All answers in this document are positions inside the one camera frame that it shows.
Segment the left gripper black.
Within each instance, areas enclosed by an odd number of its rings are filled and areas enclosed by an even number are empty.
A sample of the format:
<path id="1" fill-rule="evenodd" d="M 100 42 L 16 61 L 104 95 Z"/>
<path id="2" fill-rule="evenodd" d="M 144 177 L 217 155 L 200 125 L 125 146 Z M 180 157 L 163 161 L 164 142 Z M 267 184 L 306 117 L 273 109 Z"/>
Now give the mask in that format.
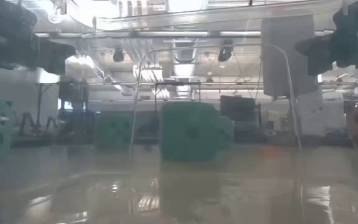
<path id="1" fill-rule="evenodd" d="M 42 39 L 33 33 L 37 16 L 21 6 L 0 0 L 0 68 L 14 69 L 15 66 L 27 68 L 37 66 L 48 73 L 65 74 L 65 60 L 76 54 L 76 49 Z"/>

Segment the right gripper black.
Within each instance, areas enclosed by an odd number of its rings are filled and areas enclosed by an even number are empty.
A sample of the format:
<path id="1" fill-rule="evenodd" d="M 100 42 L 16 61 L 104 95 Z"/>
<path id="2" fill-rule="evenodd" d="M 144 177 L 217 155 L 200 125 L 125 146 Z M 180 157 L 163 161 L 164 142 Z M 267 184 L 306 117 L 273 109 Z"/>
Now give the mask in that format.
<path id="1" fill-rule="evenodd" d="M 336 31 L 332 34 L 301 40 L 295 49 L 307 57 L 308 75 L 316 77 L 333 69 L 333 57 L 340 67 L 354 65 L 358 68 L 358 1 L 345 2 L 333 15 Z"/>

